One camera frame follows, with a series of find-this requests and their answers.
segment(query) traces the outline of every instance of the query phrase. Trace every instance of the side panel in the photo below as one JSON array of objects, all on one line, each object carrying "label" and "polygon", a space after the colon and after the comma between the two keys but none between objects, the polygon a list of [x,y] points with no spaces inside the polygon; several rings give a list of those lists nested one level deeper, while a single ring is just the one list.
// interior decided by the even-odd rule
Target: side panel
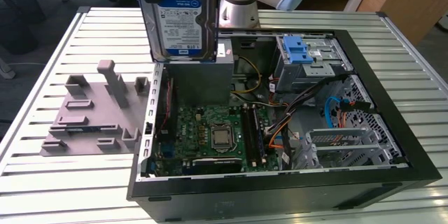
[{"label": "side panel", "polygon": [[347,204],[362,208],[404,187],[402,183],[390,186],[372,183],[286,188],[142,198],[138,203],[158,222],[222,219],[338,210]]}]

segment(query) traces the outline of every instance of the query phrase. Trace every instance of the blue cable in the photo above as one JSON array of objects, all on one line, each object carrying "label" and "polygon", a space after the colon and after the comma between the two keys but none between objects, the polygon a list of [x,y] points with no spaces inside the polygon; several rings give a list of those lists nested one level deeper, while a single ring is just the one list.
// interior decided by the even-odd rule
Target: blue cable
[{"label": "blue cable", "polygon": [[326,107],[324,107],[324,113],[326,113],[326,120],[330,128],[334,128],[334,124],[331,123],[331,117],[330,117],[330,103],[335,100],[338,102],[342,102],[342,99],[338,97],[330,97],[326,101]]}]

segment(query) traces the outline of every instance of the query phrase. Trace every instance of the green circuit board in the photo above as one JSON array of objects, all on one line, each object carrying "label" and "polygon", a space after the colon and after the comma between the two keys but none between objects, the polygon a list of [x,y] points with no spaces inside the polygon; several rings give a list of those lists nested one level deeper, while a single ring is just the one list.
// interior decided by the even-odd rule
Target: green circuit board
[{"label": "green circuit board", "polygon": [[[270,125],[268,112],[262,106],[258,109],[260,126]],[[212,146],[214,125],[231,125],[234,134],[232,148],[224,152]],[[180,107],[178,111],[178,133],[174,146],[160,146],[162,149],[172,148],[174,156],[156,162],[159,176],[183,175],[183,162],[186,158],[235,157],[243,160],[242,172],[262,172],[278,170],[275,152],[266,156],[266,164],[252,167],[246,160],[246,144],[242,129],[242,116],[239,106],[206,106],[200,108]]]}]

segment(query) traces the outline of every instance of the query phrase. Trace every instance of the ram slot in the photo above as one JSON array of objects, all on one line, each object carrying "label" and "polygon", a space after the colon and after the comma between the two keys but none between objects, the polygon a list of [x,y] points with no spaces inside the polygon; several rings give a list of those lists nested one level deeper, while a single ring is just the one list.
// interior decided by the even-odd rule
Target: ram slot
[{"label": "ram slot", "polygon": [[243,121],[243,137],[244,137],[244,146],[246,146],[246,159],[248,166],[258,166],[262,164],[262,155],[259,149],[259,138],[258,133],[259,122],[256,121],[254,108],[250,108],[247,105],[242,108],[242,121]]},{"label": "ram slot", "polygon": [[264,159],[266,153],[264,153],[264,143],[263,143],[263,134],[262,134],[262,128],[260,128],[260,120],[258,116],[258,108],[255,105],[252,105],[252,115],[254,115],[254,121],[255,121],[255,131],[256,131],[256,146],[258,146],[258,160],[259,163],[262,162],[263,164],[267,162]]}]

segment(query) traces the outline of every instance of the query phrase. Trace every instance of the cable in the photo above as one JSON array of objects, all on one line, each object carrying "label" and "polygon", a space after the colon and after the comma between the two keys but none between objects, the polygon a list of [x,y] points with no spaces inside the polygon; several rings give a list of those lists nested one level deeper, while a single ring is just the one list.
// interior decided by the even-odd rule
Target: cable
[{"label": "cable", "polygon": [[326,101],[324,113],[326,113],[327,125],[328,125],[330,128],[334,128],[334,124],[331,122],[331,117],[330,117],[330,103],[331,103],[332,100],[335,100],[338,102],[342,102],[342,99],[339,99],[338,97],[330,97]]},{"label": "cable", "polygon": [[235,90],[235,91],[232,91],[234,94],[235,94],[235,93],[239,93],[239,94],[250,93],[250,92],[255,91],[255,90],[260,87],[260,84],[262,84],[262,74],[260,74],[260,71],[259,71],[258,67],[254,65],[254,63],[252,63],[246,57],[240,56],[240,58],[242,58],[243,60],[246,60],[246,62],[254,67],[255,71],[258,72],[258,75],[259,75],[259,83],[258,83],[258,85],[256,85],[254,88],[251,88],[251,89],[248,89],[248,90],[242,90],[242,91]]},{"label": "cable", "polygon": [[343,128],[346,128],[347,112],[343,113]]},{"label": "cable", "polygon": [[272,97],[274,97],[274,93],[271,92],[271,93],[270,93],[270,98],[268,98],[268,100],[270,100],[270,104],[271,104],[271,105],[280,105],[279,102],[274,102],[274,101],[272,101]]},{"label": "cable", "polygon": [[288,125],[286,125],[282,129],[282,142],[283,142],[283,151],[284,154],[288,156],[288,159],[282,158],[283,160],[283,169],[282,170],[291,170],[292,168],[292,151],[291,151],[291,143],[290,143],[290,136],[288,136]]},{"label": "cable", "polygon": [[43,66],[47,66],[47,64],[36,63],[36,62],[10,63],[8,65],[43,65]]},{"label": "cable", "polygon": [[288,131],[291,132],[292,137],[294,137],[295,139],[298,139],[298,140],[302,140],[302,139],[303,139],[300,136],[296,136],[296,135],[295,135],[295,133],[292,132],[292,130],[290,129],[290,127],[288,127]]},{"label": "cable", "polygon": [[170,108],[170,89],[171,89],[171,82],[168,81],[168,83],[167,83],[167,114],[166,114],[166,118],[163,119],[163,123],[160,125],[158,135],[160,134],[162,129],[163,129],[166,123],[167,123],[168,115],[170,115],[170,112],[171,112],[171,108]]},{"label": "cable", "polygon": [[[247,85],[247,82],[244,82],[244,88],[246,88],[247,90],[250,89],[250,87],[248,87],[248,85]],[[258,98],[258,96],[254,94],[254,92],[248,92],[248,94],[252,95],[254,99],[255,99],[258,102],[263,102],[263,101]]]},{"label": "cable", "polygon": [[264,102],[250,101],[250,100],[244,99],[243,96],[240,96],[240,95],[236,94],[236,93],[232,93],[232,95],[234,95],[242,102],[255,103],[255,104],[260,104],[260,105],[264,105],[264,106],[268,106],[268,107],[282,107],[282,106],[283,106],[283,105],[271,105],[271,104],[267,104],[267,103],[264,103]]},{"label": "cable", "polygon": [[342,110],[338,110],[336,117],[338,117],[338,127],[342,128],[343,127],[343,123],[342,123]]},{"label": "cable", "polygon": [[268,128],[268,131],[271,132],[274,129],[276,129],[279,127],[279,125],[282,124],[282,122],[291,117],[291,115],[296,112],[296,107],[303,105],[303,103],[311,99],[316,93],[320,91],[320,89],[324,87],[324,85],[330,84],[331,82],[335,81],[344,81],[348,77],[350,77],[351,73],[343,73],[335,77],[327,77],[323,78],[316,84],[314,84],[311,87],[308,87],[294,99],[294,101],[290,103],[286,111],[284,111],[284,115],[283,118],[279,120],[278,123],[275,123],[274,125],[271,125],[271,127]]},{"label": "cable", "polygon": [[8,120],[8,119],[0,119],[0,123],[12,123],[12,120]]},{"label": "cable", "polygon": [[274,145],[272,143],[274,143],[275,137],[279,135],[279,132],[282,131],[283,127],[290,123],[290,121],[291,121],[291,118],[288,119],[288,121],[280,126],[280,128],[274,133],[270,144],[268,144],[270,148],[283,148],[283,146]]}]

